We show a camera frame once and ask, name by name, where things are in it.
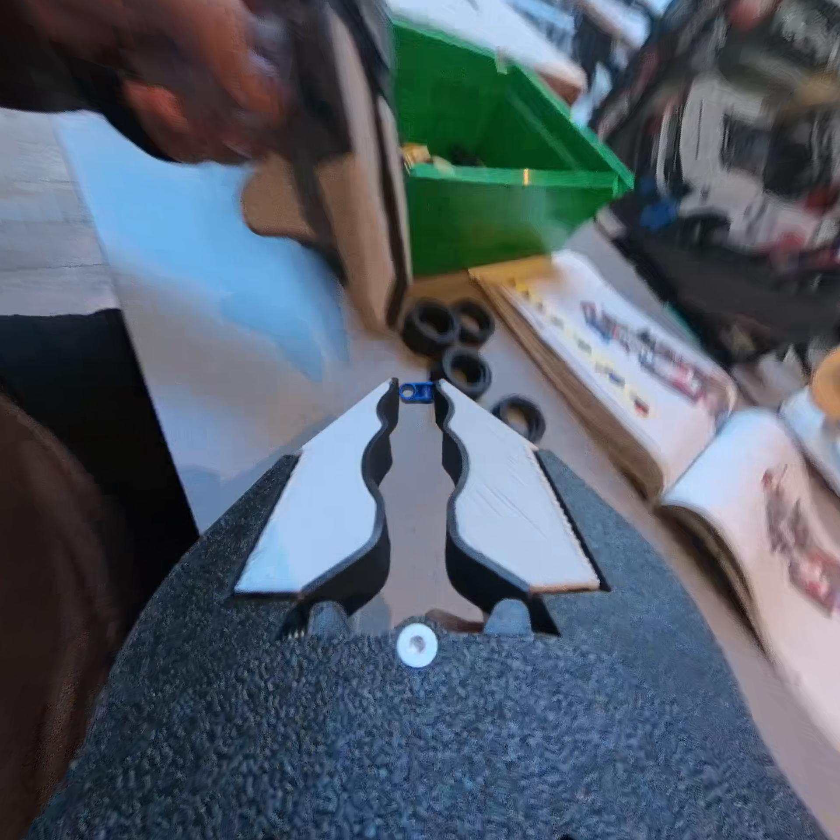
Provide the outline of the black toy car box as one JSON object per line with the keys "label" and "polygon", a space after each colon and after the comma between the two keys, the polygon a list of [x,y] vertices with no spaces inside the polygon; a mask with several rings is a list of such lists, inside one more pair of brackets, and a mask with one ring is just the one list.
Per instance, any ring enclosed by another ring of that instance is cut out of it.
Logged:
{"label": "black toy car box", "polygon": [[727,362],[838,344],[838,61],[838,2],[672,2],[591,120],[622,252]]}

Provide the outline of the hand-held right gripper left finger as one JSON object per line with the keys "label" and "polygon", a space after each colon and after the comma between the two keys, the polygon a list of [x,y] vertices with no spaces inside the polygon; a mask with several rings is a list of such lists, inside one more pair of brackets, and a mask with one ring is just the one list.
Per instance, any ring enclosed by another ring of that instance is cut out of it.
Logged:
{"label": "hand-held right gripper left finger", "polygon": [[299,450],[234,586],[238,596],[365,604],[391,545],[381,484],[392,467],[400,398],[385,381]]}

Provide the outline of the person's brown sweater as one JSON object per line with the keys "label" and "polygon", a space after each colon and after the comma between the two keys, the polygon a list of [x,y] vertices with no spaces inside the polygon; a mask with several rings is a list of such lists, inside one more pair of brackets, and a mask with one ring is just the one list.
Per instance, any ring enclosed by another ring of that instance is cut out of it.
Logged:
{"label": "person's brown sweater", "polygon": [[77,459],[1,401],[1,836],[65,776],[127,632],[120,521]]}

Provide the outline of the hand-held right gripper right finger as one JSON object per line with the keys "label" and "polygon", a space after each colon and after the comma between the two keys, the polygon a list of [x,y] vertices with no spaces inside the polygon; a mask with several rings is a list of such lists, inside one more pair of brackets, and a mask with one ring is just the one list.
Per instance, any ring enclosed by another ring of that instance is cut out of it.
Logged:
{"label": "hand-held right gripper right finger", "polygon": [[445,561],[463,596],[595,592],[594,561],[537,447],[447,381],[435,383],[447,503]]}

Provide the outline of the grey desk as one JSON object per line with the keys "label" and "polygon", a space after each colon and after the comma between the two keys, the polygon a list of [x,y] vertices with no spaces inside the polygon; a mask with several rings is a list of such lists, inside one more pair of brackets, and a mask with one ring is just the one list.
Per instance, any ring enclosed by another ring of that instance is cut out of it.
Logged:
{"label": "grey desk", "polygon": [[[51,122],[199,530],[375,386],[427,378],[427,366],[398,336],[364,330],[317,255],[247,229],[240,210],[247,170],[156,161],[88,112]],[[677,573],[775,760],[826,834],[838,838],[838,751],[774,673],[732,598],[503,327],[487,358],[492,384],[482,403],[514,393],[537,403],[548,422],[544,446]]]}

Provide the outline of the wooden table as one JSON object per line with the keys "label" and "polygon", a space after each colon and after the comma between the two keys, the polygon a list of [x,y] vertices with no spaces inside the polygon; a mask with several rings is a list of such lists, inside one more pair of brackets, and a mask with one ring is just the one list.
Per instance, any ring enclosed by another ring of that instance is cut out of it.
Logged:
{"label": "wooden table", "polygon": [[388,1],[397,18],[488,49],[534,70],[573,104],[587,89],[584,70],[502,1]]}

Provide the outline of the small brick pieces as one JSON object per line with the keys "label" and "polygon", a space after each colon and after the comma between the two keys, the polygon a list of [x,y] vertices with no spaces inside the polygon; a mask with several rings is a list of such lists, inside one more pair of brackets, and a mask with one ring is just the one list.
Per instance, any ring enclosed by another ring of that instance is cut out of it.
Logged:
{"label": "small brick pieces", "polygon": [[487,167],[480,157],[461,145],[452,145],[444,155],[434,154],[421,143],[404,143],[401,146],[402,160],[406,168],[430,165],[438,171],[450,173],[458,168],[484,169]]}

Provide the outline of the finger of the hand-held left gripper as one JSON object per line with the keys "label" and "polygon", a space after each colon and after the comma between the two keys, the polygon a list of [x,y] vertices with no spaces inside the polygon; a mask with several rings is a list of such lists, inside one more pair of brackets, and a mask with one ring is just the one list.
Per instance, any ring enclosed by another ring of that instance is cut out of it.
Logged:
{"label": "finger of the hand-held left gripper", "polygon": [[364,326],[393,329],[400,309],[389,309],[395,268],[382,190],[375,94],[350,26],[328,12],[350,149],[320,165],[320,190],[342,260],[346,288]]}
{"label": "finger of the hand-held left gripper", "polygon": [[400,309],[411,286],[413,273],[404,163],[396,126],[392,21],[386,2],[380,1],[361,1],[360,19],[365,36],[364,65],[371,78],[371,90],[375,94],[377,140],[383,165],[382,190],[395,268],[388,308]]}

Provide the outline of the black rubber toy tire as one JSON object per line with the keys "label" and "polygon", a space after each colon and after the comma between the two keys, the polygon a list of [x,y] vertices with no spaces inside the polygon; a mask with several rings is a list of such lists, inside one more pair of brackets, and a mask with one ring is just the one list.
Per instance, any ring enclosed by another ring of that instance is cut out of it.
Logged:
{"label": "black rubber toy tire", "polygon": [[414,302],[402,323],[402,338],[413,353],[434,359],[452,347],[459,337],[459,322],[447,304],[421,298]]}
{"label": "black rubber toy tire", "polygon": [[439,362],[440,378],[476,401],[490,389],[491,370],[482,353],[466,347],[446,350]]}
{"label": "black rubber toy tire", "polygon": [[460,299],[450,305],[458,328],[458,341],[471,349],[483,347],[496,329],[491,311],[474,299]]}
{"label": "black rubber toy tire", "polygon": [[545,435],[546,422],[540,407],[523,395],[508,395],[491,409],[491,414],[530,443],[538,445]]}

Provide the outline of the thick building instruction booklet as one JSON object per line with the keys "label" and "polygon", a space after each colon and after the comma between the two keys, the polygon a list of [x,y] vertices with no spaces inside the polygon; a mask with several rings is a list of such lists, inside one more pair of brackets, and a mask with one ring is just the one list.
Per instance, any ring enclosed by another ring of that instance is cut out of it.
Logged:
{"label": "thick building instruction booklet", "polygon": [[570,250],[468,269],[651,506],[719,563],[776,672],[839,743],[839,548],[800,446],[710,356]]}

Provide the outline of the person's left hand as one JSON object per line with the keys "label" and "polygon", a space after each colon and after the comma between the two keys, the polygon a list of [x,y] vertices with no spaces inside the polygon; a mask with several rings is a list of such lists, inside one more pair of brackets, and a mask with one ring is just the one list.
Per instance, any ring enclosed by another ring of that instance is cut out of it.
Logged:
{"label": "person's left hand", "polygon": [[293,109],[290,35],[248,2],[138,2],[123,89],[164,157],[238,164],[276,145]]}

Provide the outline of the green plastic bin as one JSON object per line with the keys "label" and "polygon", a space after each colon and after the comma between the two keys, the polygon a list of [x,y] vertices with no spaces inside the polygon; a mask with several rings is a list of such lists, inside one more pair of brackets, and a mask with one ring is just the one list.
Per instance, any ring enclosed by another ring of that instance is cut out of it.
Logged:
{"label": "green plastic bin", "polygon": [[415,276],[553,252],[634,174],[531,69],[405,18],[393,92]]}

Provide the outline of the person's left forearm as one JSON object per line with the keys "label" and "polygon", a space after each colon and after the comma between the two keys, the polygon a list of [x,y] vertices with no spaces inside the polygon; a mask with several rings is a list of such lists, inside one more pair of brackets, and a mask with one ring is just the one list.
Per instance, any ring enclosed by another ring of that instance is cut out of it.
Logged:
{"label": "person's left forearm", "polygon": [[123,138],[167,162],[141,126],[123,85],[120,47],[138,2],[1,2],[2,107],[99,114]]}

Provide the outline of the person's dark trousers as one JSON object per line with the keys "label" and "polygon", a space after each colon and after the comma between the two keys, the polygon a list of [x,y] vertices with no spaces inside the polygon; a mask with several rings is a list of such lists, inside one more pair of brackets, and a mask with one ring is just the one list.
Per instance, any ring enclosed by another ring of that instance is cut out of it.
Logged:
{"label": "person's dark trousers", "polygon": [[147,601],[198,531],[123,314],[1,317],[2,390],[45,426],[119,515],[118,570]]}

